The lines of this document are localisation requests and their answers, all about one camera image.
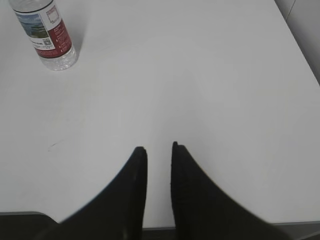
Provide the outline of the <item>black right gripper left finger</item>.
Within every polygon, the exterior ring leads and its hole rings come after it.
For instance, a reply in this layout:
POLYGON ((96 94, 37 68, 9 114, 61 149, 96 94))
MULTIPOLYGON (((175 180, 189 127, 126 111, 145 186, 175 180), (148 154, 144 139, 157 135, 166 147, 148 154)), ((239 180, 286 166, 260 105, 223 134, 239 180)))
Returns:
POLYGON ((82 209, 37 240, 140 240, 147 195, 148 157, 136 147, 116 177, 82 209))

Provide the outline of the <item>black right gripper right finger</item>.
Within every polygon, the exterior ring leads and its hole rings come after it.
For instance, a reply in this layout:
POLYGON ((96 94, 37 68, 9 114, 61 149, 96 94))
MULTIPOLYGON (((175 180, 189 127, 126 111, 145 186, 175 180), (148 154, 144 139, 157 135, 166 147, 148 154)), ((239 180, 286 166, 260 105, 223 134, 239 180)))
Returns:
POLYGON ((177 142, 172 145, 170 193, 179 240, 290 239, 224 193, 177 142))

